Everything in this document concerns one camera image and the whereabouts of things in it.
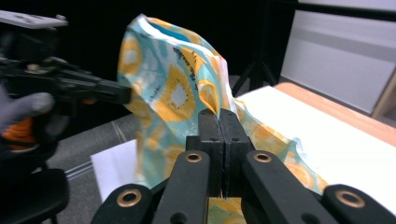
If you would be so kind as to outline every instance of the white paper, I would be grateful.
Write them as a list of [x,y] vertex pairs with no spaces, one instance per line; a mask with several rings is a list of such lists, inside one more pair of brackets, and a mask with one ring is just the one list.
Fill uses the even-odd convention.
[[91,155],[102,202],[118,187],[135,183],[136,140]]
[[360,189],[396,214],[395,147],[271,87],[238,99],[256,119],[301,139],[308,166],[329,184]]

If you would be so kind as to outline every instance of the dark background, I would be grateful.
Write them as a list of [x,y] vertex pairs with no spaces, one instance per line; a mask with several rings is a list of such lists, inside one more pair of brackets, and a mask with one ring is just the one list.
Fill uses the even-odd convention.
[[[116,80],[125,28],[140,13],[198,33],[227,60],[232,75],[246,69],[258,47],[259,0],[1,0],[0,9],[65,16],[69,25],[59,28],[61,43],[55,56],[109,80]],[[64,137],[129,113],[122,105],[84,106]]]

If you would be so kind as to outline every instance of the orange object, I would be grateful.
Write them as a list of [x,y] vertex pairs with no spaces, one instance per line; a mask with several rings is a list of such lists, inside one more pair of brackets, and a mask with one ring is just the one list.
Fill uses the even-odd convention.
[[11,150],[25,150],[33,147],[36,143],[32,128],[33,119],[27,118],[9,126],[9,128],[2,133],[2,137],[8,140],[8,146]]

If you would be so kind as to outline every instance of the gray floor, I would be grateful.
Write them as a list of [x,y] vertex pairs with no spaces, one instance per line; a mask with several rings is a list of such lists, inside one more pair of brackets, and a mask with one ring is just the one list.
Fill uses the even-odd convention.
[[[231,86],[239,77],[231,76]],[[248,91],[248,82],[237,95]],[[102,150],[134,139],[133,116],[117,119],[61,142],[49,166],[67,171],[70,203],[58,215],[60,224],[90,223],[101,204],[90,156]],[[396,108],[380,120],[396,127]]]

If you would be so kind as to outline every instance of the white wall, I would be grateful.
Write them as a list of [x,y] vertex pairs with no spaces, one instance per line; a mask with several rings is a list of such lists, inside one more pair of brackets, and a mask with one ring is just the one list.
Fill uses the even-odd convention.
[[[301,2],[396,11],[395,0]],[[396,65],[396,22],[296,11],[281,72],[371,114]]]

